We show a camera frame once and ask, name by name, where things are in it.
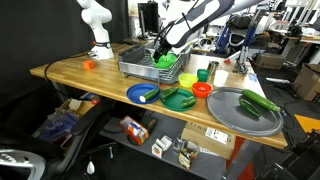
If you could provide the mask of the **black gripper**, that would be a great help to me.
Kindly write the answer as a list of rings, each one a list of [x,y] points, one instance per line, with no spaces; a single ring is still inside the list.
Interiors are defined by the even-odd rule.
[[[162,56],[166,56],[168,51],[172,48],[165,37],[159,37],[158,41],[158,48],[152,55],[155,63],[157,63]]]

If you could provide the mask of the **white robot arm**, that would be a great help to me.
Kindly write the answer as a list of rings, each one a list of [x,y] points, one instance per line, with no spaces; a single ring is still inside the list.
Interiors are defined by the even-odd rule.
[[[111,59],[114,57],[108,31],[104,23],[112,20],[112,13],[100,5],[96,0],[76,0],[83,8],[82,20],[91,28],[95,44],[90,51],[90,56],[96,60]]]

